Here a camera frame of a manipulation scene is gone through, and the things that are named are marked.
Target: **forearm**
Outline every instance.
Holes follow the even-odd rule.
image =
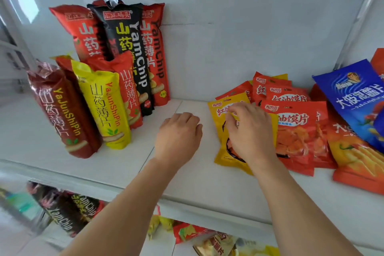
[[[361,255],[280,161],[254,172],[270,208],[281,255]]]
[[[62,255],[139,255],[155,206],[176,172],[151,159]]]

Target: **blue chip bag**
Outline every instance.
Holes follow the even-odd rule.
[[[384,152],[384,82],[369,61],[312,77],[354,132]]]

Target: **left arm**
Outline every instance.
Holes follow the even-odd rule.
[[[202,125],[191,113],[167,118],[155,144],[155,157],[61,253],[61,256],[139,255],[155,206],[199,147]]]

